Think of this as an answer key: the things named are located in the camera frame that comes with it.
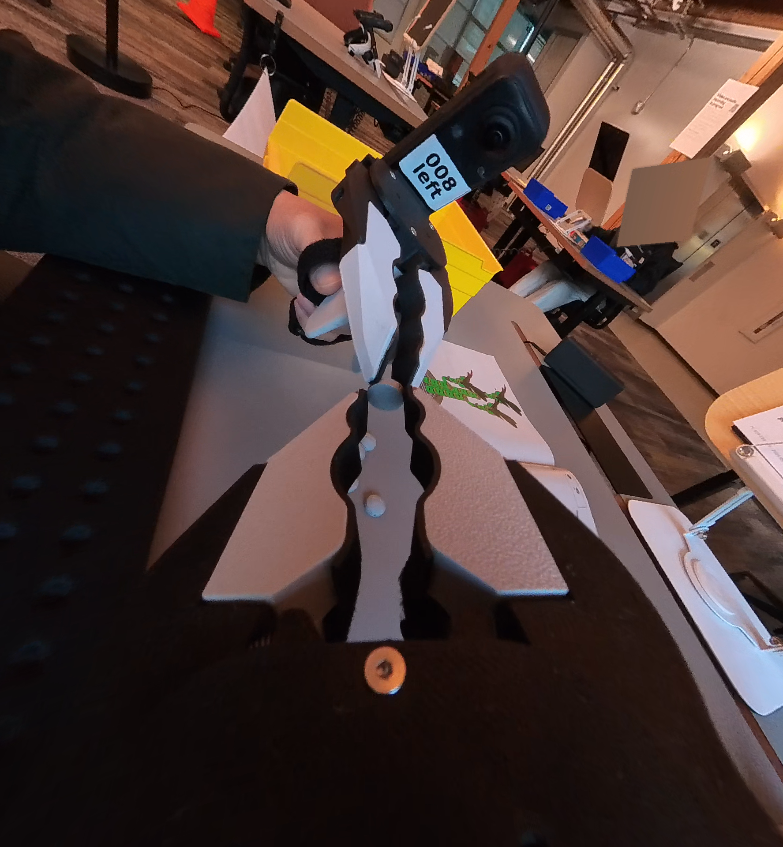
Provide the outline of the bamboo print instruction booklet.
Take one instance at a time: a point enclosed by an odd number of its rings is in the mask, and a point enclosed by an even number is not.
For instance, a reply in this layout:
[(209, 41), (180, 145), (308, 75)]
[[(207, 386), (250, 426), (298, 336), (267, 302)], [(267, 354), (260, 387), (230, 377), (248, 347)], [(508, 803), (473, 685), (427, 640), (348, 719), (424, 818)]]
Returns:
[(442, 341), (420, 387), (503, 458), (555, 465), (493, 356)]

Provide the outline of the red box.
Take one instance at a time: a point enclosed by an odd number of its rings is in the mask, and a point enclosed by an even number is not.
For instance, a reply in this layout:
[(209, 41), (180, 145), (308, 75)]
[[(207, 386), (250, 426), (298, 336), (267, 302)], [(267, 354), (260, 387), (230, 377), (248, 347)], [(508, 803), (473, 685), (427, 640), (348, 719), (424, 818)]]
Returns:
[(507, 256), (505, 259), (507, 261), (503, 262), (503, 269), (495, 275), (493, 281), (506, 289), (511, 288), (512, 285), (530, 271), (535, 270), (540, 264), (540, 261), (535, 258), (534, 253), (529, 249), (517, 250), (510, 259)]

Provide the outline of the black screen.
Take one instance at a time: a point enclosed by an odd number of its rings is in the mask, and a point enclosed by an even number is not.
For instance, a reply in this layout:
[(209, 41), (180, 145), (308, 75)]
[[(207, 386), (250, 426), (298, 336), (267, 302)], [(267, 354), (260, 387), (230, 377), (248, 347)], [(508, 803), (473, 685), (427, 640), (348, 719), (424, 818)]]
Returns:
[(613, 183), (617, 177), (629, 139), (630, 134), (628, 132), (614, 124), (602, 121), (599, 125), (596, 143), (588, 167)]

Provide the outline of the white wall notice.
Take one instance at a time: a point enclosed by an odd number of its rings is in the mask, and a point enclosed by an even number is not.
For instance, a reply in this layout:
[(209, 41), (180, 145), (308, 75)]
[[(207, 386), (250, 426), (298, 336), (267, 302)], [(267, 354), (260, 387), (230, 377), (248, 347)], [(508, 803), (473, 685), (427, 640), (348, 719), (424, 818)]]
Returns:
[(728, 79), (682, 129), (670, 148), (688, 158), (695, 158), (757, 90), (757, 86)]

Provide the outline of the black perforated panel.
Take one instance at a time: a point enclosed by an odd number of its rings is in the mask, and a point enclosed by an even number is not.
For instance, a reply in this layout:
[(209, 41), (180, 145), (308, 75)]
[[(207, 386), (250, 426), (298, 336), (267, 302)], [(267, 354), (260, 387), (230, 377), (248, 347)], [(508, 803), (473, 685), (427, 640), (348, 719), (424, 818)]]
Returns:
[(43, 259), (0, 310), (0, 749), (143, 571), (212, 299)]

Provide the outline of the black box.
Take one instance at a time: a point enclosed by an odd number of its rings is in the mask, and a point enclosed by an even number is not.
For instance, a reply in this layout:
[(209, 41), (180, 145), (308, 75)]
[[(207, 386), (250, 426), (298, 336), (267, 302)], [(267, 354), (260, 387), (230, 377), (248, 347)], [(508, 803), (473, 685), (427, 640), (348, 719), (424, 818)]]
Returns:
[(589, 408), (607, 405), (624, 390), (619, 379), (569, 337), (545, 354), (543, 374)]

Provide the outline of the white sign stand base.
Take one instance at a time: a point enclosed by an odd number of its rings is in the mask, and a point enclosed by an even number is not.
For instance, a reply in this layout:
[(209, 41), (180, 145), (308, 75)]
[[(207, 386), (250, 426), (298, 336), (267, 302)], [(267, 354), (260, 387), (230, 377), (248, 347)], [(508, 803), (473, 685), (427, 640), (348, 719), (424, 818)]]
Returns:
[(628, 511), (736, 692), (762, 716), (783, 707), (783, 648), (689, 520), (673, 506), (633, 498)]

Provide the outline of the person's left forearm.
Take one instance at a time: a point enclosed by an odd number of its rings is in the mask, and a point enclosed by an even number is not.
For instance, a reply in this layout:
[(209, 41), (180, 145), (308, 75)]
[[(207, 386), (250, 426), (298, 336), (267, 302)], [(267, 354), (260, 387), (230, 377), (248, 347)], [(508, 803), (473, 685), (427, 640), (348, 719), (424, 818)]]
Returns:
[(0, 32), (0, 250), (240, 302), (273, 274), (295, 294), (296, 272), (262, 247), (283, 191), (295, 187)]

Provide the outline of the large grey panel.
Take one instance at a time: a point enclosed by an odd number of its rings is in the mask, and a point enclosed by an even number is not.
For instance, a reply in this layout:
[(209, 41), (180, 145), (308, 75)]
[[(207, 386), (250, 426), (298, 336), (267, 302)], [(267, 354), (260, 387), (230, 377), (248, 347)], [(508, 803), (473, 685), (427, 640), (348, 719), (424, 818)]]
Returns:
[(715, 156), (633, 169), (618, 247), (680, 242), (693, 235), (699, 206), (727, 174)]

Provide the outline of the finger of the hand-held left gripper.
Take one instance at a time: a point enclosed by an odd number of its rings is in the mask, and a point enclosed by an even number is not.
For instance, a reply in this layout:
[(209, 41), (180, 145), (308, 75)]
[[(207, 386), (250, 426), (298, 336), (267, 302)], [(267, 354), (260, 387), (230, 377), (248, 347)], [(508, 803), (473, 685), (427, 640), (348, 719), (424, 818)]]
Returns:
[(416, 367), (414, 375), (406, 377), (407, 385), (412, 388), (421, 385), (446, 333), (446, 271), (418, 270), (416, 293), (423, 295), (424, 303), (415, 320), (421, 338), (415, 342)]
[(400, 255), (400, 243), (388, 220), (369, 202), (365, 241), (356, 243), (340, 263), (352, 341), (367, 383), (383, 373), (383, 362), (399, 329), (394, 273)]

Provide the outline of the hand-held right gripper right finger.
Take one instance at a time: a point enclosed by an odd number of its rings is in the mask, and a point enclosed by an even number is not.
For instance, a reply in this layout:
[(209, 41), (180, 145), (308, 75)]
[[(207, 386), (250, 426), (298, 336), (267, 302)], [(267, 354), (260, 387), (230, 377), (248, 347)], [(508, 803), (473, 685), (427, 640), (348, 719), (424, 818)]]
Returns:
[(406, 390), (404, 412), (423, 493), (400, 577), (403, 638), (528, 641), (513, 604), (567, 595), (551, 546), (568, 510), (421, 390)]

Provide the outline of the white rounded paper pad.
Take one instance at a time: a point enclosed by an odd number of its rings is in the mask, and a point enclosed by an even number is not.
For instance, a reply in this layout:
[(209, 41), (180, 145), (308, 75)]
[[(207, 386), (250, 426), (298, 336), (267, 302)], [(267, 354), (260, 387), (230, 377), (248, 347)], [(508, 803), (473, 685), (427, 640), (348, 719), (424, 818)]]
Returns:
[(571, 472), (563, 468), (531, 462), (521, 462), (520, 464), (571, 514), (575, 515), (591, 532), (598, 535), (586, 494), (580, 482)]

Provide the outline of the long grey table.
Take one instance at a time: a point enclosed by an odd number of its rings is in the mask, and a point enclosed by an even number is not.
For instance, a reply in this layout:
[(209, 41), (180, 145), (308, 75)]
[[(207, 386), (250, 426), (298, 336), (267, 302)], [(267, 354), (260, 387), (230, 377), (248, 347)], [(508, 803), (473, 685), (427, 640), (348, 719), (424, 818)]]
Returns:
[(244, 5), (271, 24), (282, 14), (278, 45), (290, 45), (311, 73), (343, 96), (346, 104), (404, 131), (426, 120), (417, 101), (404, 97), (361, 59), (350, 56), (343, 31), (308, 2), (294, 1), (290, 7), (274, 1), (245, 1)]

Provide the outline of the blue storage bin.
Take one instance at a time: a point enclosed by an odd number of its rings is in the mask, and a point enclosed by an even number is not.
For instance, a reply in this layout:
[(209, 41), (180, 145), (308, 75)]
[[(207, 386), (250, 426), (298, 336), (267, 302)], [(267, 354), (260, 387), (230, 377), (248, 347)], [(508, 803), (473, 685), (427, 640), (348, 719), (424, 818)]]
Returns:
[(535, 179), (530, 179), (524, 187), (524, 196), (553, 219), (564, 217), (567, 211), (566, 203), (559, 200), (545, 185)]
[(608, 279), (617, 284), (628, 281), (636, 273), (633, 265), (621, 259), (613, 248), (609, 247), (605, 241), (596, 236), (591, 236), (587, 239), (580, 251), (580, 255)]

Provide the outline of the wall vent plate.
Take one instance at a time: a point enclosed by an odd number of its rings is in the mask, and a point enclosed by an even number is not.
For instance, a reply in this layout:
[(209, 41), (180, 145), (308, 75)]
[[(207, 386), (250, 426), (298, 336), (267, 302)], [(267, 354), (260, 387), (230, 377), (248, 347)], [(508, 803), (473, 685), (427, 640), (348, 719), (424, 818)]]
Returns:
[(783, 300), (768, 307), (738, 330), (747, 341), (757, 344), (783, 328)]

